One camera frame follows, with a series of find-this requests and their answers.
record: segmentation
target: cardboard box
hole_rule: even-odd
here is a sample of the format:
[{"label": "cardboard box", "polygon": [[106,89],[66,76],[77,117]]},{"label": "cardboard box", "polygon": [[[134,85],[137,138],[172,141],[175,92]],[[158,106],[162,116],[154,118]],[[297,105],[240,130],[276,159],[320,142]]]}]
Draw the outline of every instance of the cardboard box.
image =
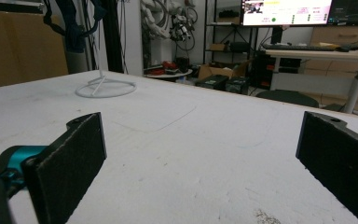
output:
[{"label": "cardboard box", "polygon": [[199,80],[203,80],[211,75],[223,75],[227,77],[243,77],[246,67],[251,61],[247,60],[236,66],[234,69],[211,67],[209,64],[200,66]]},{"label": "cardboard box", "polygon": [[226,45],[225,44],[211,44],[211,46],[209,47],[210,50],[226,50]]},{"label": "cardboard box", "polygon": [[231,22],[233,24],[240,24],[240,17],[231,17],[231,18],[217,18],[217,22]]},{"label": "cardboard box", "polygon": [[62,36],[42,14],[0,11],[0,87],[67,74]]}]

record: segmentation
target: wooden panel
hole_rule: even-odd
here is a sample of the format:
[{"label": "wooden panel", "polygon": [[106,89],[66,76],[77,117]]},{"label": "wooden panel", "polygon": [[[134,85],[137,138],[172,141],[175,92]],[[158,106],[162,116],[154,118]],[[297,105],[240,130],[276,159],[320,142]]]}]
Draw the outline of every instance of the wooden panel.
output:
[{"label": "wooden panel", "polygon": [[358,41],[358,26],[315,27],[311,43],[350,44]]},{"label": "wooden panel", "polygon": [[43,15],[0,12],[0,87],[67,74],[62,36]]}]

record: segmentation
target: white table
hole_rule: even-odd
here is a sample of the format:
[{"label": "white table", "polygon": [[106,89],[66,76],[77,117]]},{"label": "white table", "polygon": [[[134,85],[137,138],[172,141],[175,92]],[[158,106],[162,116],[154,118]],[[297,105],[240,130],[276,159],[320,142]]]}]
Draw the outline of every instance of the white table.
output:
[{"label": "white table", "polygon": [[[76,96],[98,72],[0,88],[0,153],[48,145],[67,121],[102,113],[107,159],[69,223],[358,223],[295,157],[305,110],[355,132],[358,117],[105,73],[138,89]],[[10,205],[18,223],[36,223],[27,191]]]},{"label": "white table", "polygon": [[[274,73],[279,73],[280,67],[280,59],[281,58],[298,58],[298,59],[314,59],[314,60],[333,60],[333,61],[346,61],[346,62],[358,62],[358,51],[350,51],[350,52],[337,52],[337,51],[304,51],[304,50],[274,50],[268,49],[266,53],[271,57],[276,58]],[[289,78],[293,82],[296,82],[293,78],[305,78],[306,76],[296,76],[296,74],[291,74]],[[320,83],[323,83],[326,87],[322,90],[324,91],[332,91],[335,87],[333,85],[338,83],[338,85],[345,86],[347,85],[347,80],[339,78],[331,78],[331,77],[316,77],[316,76],[307,76],[310,78],[310,82],[317,82],[316,78],[320,79]],[[348,100],[343,109],[345,113],[352,113],[354,106],[356,104],[358,98],[358,73],[353,78],[351,83],[349,83],[348,92]],[[271,89],[274,90],[274,78],[271,82]],[[340,90],[339,87],[336,88],[337,92],[342,92],[344,90]]]}]

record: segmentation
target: scratch mark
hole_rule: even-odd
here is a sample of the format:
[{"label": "scratch mark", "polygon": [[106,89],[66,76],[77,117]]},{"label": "scratch mark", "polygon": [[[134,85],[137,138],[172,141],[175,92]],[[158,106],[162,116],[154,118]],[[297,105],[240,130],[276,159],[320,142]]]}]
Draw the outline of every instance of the scratch mark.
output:
[{"label": "scratch mark", "polygon": [[255,211],[255,217],[257,217],[257,224],[281,224],[277,218],[267,215],[261,209]]},{"label": "scratch mark", "polygon": [[152,130],[152,131],[138,130],[138,129],[134,129],[134,128],[132,128],[132,127],[129,127],[129,126],[124,125],[124,124],[122,124],[122,123],[120,123],[120,122],[117,122],[117,121],[112,121],[112,122],[115,123],[115,124],[118,124],[118,125],[120,125],[120,126],[122,126],[122,127],[125,127],[125,128],[128,128],[128,129],[131,129],[131,130],[133,130],[133,131],[136,131],[136,132],[156,133],[156,132],[159,132],[159,131],[161,131],[161,130],[163,130],[163,129],[165,129],[165,128],[171,126],[171,125],[173,125],[175,122],[179,121],[180,119],[186,117],[186,116],[189,115],[191,112],[193,112],[194,110],[196,110],[196,108],[197,108],[197,106],[194,106],[190,111],[188,111],[187,113],[185,113],[183,116],[179,117],[178,119],[175,119],[174,121],[172,121],[172,122],[170,122],[170,123],[164,125],[163,127],[159,128],[159,129],[157,129],[157,130]]}]

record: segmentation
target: red object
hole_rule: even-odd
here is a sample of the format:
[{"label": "red object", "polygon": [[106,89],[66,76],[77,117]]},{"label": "red object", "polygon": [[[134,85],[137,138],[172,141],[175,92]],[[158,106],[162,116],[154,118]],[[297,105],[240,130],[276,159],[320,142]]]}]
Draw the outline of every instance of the red object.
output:
[{"label": "red object", "polygon": [[160,75],[164,75],[165,74],[165,69],[163,68],[157,68],[157,69],[153,69],[149,72],[150,75],[153,76],[160,76]]},{"label": "red object", "polygon": [[164,61],[161,64],[165,69],[177,69],[178,67],[176,66],[176,63],[173,62],[169,62],[169,61]]}]

